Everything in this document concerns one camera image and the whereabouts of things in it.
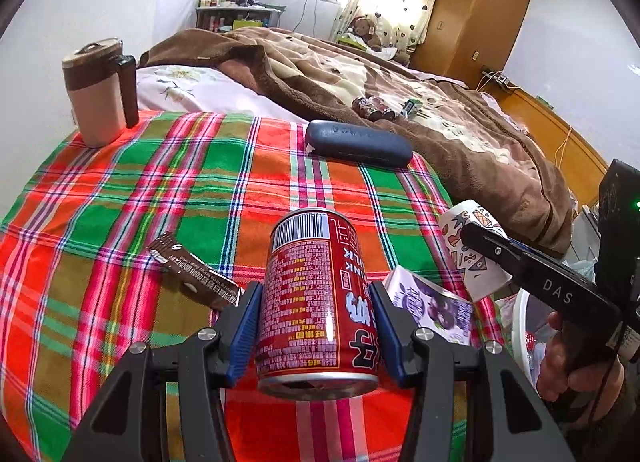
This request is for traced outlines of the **person right hand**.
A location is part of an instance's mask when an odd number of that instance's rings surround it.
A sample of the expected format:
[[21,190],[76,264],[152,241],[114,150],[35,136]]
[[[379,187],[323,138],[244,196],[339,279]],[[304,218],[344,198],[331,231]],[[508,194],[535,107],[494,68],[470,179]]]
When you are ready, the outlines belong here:
[[615,357],[613,361],[592,364],[568,373],[566,371],[567,350],[561,338],[562,317],[551,312],[548,325],[555,334],[548,341],[544,359],[541,361],[537,380],[539,396],[548,401],[556,401],[567,390],[577,393],[600,395],[593,419],[602,419],[614,406],[625,381],[625,368]]

